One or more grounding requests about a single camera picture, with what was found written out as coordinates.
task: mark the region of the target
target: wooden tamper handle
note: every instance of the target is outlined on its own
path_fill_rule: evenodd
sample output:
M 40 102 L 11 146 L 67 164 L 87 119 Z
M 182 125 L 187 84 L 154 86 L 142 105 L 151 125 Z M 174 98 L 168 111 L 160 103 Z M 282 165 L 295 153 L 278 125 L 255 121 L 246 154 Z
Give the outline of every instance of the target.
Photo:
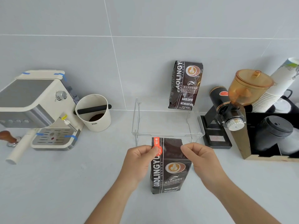
M 12 144 L 17 142 L 17 139 L 14 138 L 9 131 L 1 131 L 0 140 L 4 140 Z

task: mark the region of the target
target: black coffee grinder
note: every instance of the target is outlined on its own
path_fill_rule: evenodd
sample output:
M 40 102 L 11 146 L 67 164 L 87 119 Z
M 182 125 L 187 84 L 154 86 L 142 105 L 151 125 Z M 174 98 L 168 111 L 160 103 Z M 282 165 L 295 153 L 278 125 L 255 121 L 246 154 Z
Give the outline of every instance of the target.
M 212 148 L 231 148 L 225 128 L 237 131 L 244 127 L 245 117 L 240 107 L 257 101 L 274 84 L 272 78 L 261 71 L 243 69 L 236 72 L 228 91 L 224 86 L 211 89 L 213 106 L 201 116 L 204 125 L 204 143 Z

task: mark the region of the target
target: brown coffee bag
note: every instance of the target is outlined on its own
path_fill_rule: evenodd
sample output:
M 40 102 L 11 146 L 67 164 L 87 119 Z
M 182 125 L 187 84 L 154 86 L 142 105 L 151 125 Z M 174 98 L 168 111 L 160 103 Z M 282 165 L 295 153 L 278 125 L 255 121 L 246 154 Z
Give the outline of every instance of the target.
M 202 80 L 202 63 L 176 61 L 168 108 L 192 110 Z
M 152 146 L 160 147 L 151 162 L 152 193 L 166 193 L 181 190 L 192 162 L 181 151 L 181 139 L 152 138 Z

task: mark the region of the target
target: machine top panel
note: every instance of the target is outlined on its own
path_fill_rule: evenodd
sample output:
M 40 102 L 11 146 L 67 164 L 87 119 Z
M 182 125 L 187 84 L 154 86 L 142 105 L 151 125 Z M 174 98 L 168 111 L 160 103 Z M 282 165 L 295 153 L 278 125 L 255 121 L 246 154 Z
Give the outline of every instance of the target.
M 16 79 L 0 92 L 0 107 L 31 105 L 54 79 Z

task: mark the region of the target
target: stack of paper cups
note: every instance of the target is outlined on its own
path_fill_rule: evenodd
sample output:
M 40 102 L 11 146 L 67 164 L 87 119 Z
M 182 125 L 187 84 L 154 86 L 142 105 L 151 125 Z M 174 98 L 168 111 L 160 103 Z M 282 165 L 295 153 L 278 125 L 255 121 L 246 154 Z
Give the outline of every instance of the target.
M 272 75 L 271 86 L 256 102 L 252 104 L 253 112 L 266 112 L 289 88 L 299 75 L 299 58 L 287 59 Z

